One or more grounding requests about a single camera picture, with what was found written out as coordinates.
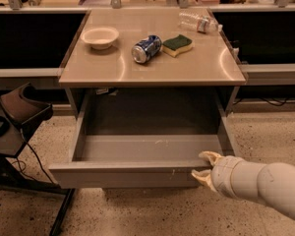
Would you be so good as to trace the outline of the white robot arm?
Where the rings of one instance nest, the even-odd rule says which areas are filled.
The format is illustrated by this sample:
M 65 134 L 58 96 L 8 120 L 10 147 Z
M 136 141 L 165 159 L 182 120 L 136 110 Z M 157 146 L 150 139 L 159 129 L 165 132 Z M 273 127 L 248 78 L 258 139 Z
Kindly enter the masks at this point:
M 199 158 L 211 169 L 192 171 L 202 185 L 223 197 L 271 207 L 295 221 L 295 166 L 247 161 L 238 156 L 221 156 L 203 151 Z

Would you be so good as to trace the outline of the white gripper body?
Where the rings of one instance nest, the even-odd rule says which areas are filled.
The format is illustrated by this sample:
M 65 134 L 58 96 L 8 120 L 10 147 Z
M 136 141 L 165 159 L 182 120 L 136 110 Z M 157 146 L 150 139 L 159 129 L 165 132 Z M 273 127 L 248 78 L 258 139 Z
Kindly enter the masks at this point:
M 260 202 L 258 175 L 263 163 L 249 162 L 241 157 L 220 158 L 210 173 L 211 182 L 218 194 L 250 202 Z

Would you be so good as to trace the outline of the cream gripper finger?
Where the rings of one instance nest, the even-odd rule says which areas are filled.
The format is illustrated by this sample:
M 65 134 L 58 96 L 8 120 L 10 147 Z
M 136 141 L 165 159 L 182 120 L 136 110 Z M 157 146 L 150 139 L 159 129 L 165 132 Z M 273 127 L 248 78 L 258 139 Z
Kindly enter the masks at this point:
M 217 152 L 206 150 L 199 153 L 199 158 L 208 161 L 211 166 L 215 166 L 223 156 Z
M 212 180 L 211 180 L 211 170 L 203 170 L 203 171 L 197 171 L 195 169 L 192 170 L 191 174 L 192 176 L 200 182 L 202 185 L 208 187 L 211 189 L 213 192 L 216 192 L 215 187 L 213 186 Z

